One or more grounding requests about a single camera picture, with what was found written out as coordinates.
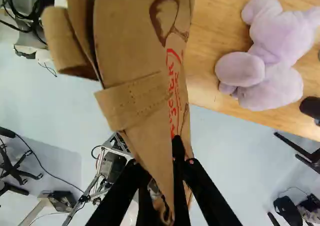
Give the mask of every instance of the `cardboard strap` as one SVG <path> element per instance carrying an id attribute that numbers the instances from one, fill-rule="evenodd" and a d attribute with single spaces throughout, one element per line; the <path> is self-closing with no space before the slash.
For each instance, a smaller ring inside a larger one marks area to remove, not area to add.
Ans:
<path id="1" fill-rule="evenodd" d="M 121 131 L 163 107 L 170 97 L 161 72 L 95 93 L 112 131 Z"/>

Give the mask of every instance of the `brown drawing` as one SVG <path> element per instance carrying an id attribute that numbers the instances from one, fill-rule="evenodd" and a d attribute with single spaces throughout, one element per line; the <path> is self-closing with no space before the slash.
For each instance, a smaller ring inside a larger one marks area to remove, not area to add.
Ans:
<path id="1" fill-rule="evenodd" d="M 189 37 L 189 32 L 181 32 L 175 27 L 179 13 L 179 0 L 155 0 L 149 9 L 150 19 L 155 33 L 163 47 L 170 33 L 180 36 L 185 42 Z"/>

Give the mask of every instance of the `stuffed animal ear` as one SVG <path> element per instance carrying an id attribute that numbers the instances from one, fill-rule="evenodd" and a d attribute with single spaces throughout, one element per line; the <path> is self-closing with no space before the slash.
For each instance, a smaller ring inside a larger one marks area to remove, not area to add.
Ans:
<path id="1" fill-rule="evenodd" d="M 320 26 L 320 7 L 313 7 L 303 14 L 314 28 Z"/>
<path id="2" fill-rule="evenodd" d="M 241 17 L 243 21 L 251 25 L 254 19 L 259 16 L 276 16 L 283 11 L 278 0 L 251 0 L 244 7 Z"/>

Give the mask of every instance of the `plush toy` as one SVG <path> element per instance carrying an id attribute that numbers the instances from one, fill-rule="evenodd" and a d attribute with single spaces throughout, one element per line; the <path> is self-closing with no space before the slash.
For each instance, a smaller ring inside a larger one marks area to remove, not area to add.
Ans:
<path id="1" fill-rule="evenodd" d="M 223 56 L 215 66 L 219 90 L 252 111 L 287 105 L 303 95 L 303 80 L 292 66 L 313 46 L 320 7 L 283 12 L 278 0 L 251 0 L 242 11 L 253 45 L 247 53 Z"/>

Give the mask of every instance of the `wooden table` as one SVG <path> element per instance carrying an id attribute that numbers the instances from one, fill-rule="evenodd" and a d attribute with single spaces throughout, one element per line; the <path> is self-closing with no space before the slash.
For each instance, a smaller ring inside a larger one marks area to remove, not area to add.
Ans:
<path id="1" fill-rule="evenodd" d="M 252 45 L 241 11 L 249 0 L 196 0 L 184 65 L 192 104 L 320 141 L 320 127 L 299 111 L 299 102 L 275 110 L 252 112 L 218 91 L 217 60 Z M 320 0 L 279 0 L 284 10 L 320 6 Z M 319 43 L 294 66 L 304 80 L 303 97 L 320 96 Z"/>

